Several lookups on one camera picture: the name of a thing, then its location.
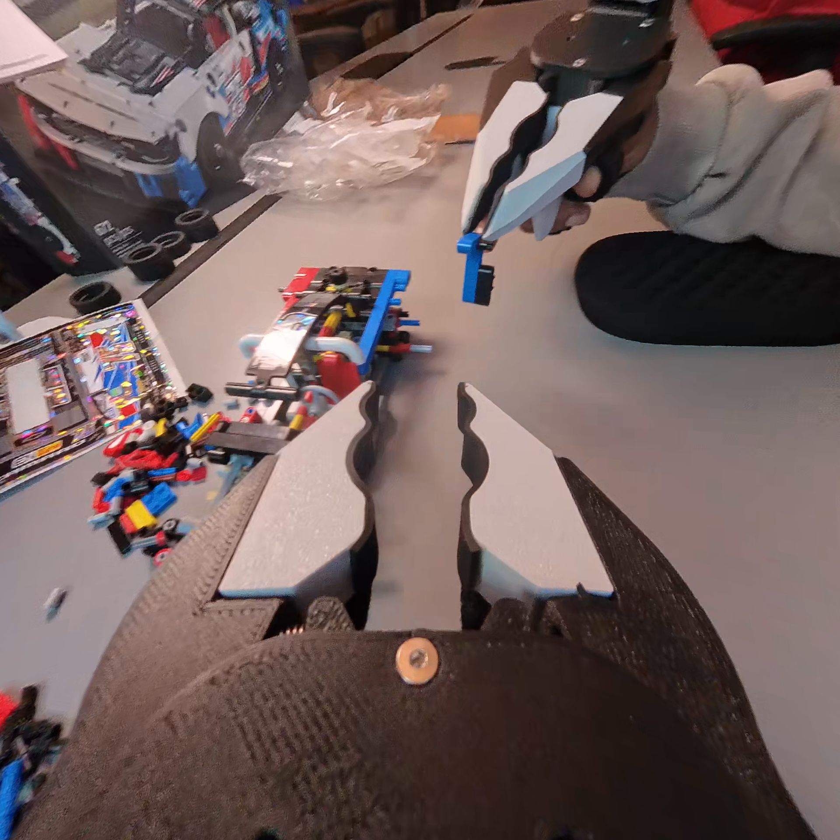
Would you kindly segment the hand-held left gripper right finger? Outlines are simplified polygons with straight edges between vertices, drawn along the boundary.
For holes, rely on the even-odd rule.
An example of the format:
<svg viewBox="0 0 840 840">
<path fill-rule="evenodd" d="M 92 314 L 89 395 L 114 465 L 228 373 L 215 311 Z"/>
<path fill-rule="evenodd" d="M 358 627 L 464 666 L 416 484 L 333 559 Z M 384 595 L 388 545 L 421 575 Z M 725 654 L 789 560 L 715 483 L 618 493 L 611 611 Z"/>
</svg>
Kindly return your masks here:
<svg viewBox="0 0 840 840">
<path fill-rule="evenodd" d="M 457 422 L 469 479 L 458 526 L 462 628 L 479 629 L 503 600 L 612 598 L 615 585 L 552 449 L 466 382 Z"/>
</svg>

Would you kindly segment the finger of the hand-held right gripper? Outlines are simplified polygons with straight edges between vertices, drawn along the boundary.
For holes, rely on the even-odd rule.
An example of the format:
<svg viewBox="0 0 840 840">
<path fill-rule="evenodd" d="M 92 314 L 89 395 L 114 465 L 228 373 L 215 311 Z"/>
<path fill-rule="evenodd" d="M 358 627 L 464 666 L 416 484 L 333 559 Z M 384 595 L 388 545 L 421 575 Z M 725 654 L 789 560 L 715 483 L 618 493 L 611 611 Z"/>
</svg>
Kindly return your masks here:
<svg viewBox="0 0 840 840">
<path fill-rule="evenodd" d="M 536 81 L 515 80 L 479 129 L 461 210 L 463 234 L 474 232 L 490 217 L 518 155 L 536 144 L 547 100 Z"/>
<path fill-rule="evenodd" d="M 601 91 L 557 108 L 552 136 L 527 156 L 521 172 L 502 187 L 482 239 L 495 242 L 556 204 L 581 179 L 585 146 L 622 102 L 622 96 Z"/>
</svg>

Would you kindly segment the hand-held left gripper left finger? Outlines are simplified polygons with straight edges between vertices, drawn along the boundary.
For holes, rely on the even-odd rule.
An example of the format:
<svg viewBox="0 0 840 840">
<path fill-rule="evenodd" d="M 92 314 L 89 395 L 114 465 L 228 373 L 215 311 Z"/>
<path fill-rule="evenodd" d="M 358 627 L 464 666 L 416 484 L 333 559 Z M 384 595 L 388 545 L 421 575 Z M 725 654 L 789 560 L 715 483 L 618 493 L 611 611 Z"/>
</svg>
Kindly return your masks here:
<svg viewBox="0 0 840 840">
<path fill-rule="evenodd" d="M 379 405 L 376 384 L 364 381 L 279 452 L 218 586 L 222 598 L 280 598 L 303 615 L 330 596 L 365 627 L 378 565 L 367 480 Z"/>
</svg>

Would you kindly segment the blue L-shaped lego beam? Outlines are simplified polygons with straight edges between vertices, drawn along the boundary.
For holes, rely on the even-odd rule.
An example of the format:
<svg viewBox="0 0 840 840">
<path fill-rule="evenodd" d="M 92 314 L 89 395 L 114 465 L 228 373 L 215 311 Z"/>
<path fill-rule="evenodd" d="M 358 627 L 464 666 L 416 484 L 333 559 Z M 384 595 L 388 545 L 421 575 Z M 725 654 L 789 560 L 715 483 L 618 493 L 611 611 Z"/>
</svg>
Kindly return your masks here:
<svg viewBox="0 0 840 840">
<path fill-rule="evenodd" d="M 478 241 L 481 238 L 478 233 L 469 233 L 462 236 L 457 243 L 457 251 L 465 258 L 465 272 L 462 286 L 461 299 L 464 303 L 475 305 L 474 289 L 476 284 L 476 273 L 484 263 L 485 251 L 480 250 Z"/>
</svg>

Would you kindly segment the lego car model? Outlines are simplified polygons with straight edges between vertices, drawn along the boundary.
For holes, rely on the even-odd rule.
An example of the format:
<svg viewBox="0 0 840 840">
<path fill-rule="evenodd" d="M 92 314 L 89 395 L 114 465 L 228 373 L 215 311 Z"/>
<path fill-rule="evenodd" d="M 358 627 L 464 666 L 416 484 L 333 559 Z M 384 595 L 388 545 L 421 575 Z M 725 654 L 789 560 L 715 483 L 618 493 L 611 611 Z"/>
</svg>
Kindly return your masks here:
<svg viewBox="0 0 840 840">
<path fill-rule="evenodd" d="M 420 324 L 402 303 L 411 277 L 407 269 L 300 268 L 280 289 L 283 308 L 270 326 L 238 341 L 245 373 L 226 383 L 225 407 L 245 410 L 221 431 L 243 437 L 273 425 L 282 442 L 293 439 L 389 363 L 432 353 L 409 331 Z"/>
</svg>

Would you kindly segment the person's right forearm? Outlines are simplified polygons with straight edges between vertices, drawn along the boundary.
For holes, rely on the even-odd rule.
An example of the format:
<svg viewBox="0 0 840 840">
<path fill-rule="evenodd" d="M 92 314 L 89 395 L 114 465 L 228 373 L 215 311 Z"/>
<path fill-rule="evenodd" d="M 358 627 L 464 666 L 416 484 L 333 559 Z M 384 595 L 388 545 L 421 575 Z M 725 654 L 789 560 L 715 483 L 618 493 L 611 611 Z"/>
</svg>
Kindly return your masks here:
<svg viewBox="0 0 840 840">
<path fill-rule="evenodd" d="M 721 66 L 657 97 L 645 157 L 607 197 L 647 204 L 670 230 L 717 243 L 759 238 L 839 256 L 839 88 L 827 70 L 766 83 Z"/>
</svg>

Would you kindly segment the pile of loose lego pieces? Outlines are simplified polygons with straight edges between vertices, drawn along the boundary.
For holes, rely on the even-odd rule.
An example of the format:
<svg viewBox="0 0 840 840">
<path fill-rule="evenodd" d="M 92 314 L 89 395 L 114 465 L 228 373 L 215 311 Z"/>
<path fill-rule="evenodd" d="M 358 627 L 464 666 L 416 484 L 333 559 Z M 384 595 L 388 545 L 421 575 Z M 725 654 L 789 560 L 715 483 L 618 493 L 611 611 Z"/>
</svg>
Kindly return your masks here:
<svg viewBox="0 0 840 840">
<path fill-rule="evenodd" d="M 228 417 L 208 413 L 209 388 L 151 392 L 120 407 L 104 446 L 105 469 L 91 478 L 90 529 L 107 534 L 120 556 L 141 554 L 159 569 L 193 525 L 173 513 L 178 490 L 207 478 L 207 440 Z"/>
</svg>

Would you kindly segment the person's right hand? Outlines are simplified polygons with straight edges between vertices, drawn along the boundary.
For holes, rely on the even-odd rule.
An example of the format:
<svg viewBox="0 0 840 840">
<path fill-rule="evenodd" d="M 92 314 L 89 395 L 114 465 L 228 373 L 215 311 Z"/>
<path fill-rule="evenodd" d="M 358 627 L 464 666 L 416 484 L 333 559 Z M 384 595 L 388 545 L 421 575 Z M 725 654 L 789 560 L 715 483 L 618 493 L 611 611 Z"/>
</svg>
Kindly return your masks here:
<svg viewBox="0 0 840 840">
<path fill-rule="evenodd" d="M 658 127 L 655 109 L 635 117 L 622 128 L 612 144 L 588 164 L 577 183 L 560 199 L 549 235 L 583 225 L 592 213 L 592 199 L 604 197 L 626 174 L 637 167 L 654 141 Z"/>
</svg>

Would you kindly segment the crumpled brownish plastic bag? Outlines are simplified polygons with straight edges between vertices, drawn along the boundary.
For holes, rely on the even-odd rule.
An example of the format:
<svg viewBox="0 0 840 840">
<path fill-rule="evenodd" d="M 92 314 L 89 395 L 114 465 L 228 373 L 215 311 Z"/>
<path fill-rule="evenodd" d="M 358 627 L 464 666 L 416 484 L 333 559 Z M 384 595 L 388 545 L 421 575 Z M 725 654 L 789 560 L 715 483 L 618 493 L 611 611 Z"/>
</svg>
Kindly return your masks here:
<svg viewBox="0 0 840 840">
<path fill-rule="evenodd" d="M 436 84 L 399 92 L 370 78 L 338 77 L 311 87 L 310 103 L 321 119 L 361 119 L 373 125 L 405 119 L 437 119 L 451 88 Z"/>
</svg>

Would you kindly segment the clear plastic bag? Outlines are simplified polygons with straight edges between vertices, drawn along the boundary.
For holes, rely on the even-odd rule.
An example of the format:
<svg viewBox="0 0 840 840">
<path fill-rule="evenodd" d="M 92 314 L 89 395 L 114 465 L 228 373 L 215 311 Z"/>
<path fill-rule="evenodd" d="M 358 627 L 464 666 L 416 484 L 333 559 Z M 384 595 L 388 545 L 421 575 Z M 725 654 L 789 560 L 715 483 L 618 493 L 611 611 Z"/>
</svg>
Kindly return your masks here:
<svg viewBox="0 0 840 840">
<path fill-rule="evenodd" d="M 243 181 L 265 193 L 330 201 L 399 182 L 430 164 L 438 150 L 432 113 L 374 123 L 351 114 L 308 120 L 252 144 L 241 159 Z"/>
</svg>

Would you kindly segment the pile of black blue pins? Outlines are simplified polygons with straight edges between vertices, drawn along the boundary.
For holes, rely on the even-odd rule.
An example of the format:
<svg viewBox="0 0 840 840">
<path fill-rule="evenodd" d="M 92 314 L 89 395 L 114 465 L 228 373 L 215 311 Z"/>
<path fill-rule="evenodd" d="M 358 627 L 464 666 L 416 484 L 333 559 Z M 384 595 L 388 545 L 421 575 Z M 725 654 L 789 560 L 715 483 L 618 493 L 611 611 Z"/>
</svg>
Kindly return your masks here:
<svg viewBox="0 0 840 840">
<path fill-rule="evenodd" d="M 42 714 L 39 699 L 37 684 L 1 697 L 2 839 L 14 836 L 66 741 L 63 720 Z"/>
</svg>

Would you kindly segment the black box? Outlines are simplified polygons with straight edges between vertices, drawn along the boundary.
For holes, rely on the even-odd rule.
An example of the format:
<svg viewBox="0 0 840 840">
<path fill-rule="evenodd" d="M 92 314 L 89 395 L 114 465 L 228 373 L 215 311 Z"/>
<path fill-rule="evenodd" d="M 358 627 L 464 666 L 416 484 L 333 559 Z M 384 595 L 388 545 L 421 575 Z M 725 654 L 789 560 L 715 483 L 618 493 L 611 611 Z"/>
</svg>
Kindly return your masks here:
<svg viewBox="0 0 840 840">
<path fill-rule="evenodd" d="M 2 225 L 56 271 L 119 264 L 245 190 L 308 96 L 288 2 L 13 2 L 66 52 L 2 84 Z"/>
</svg>

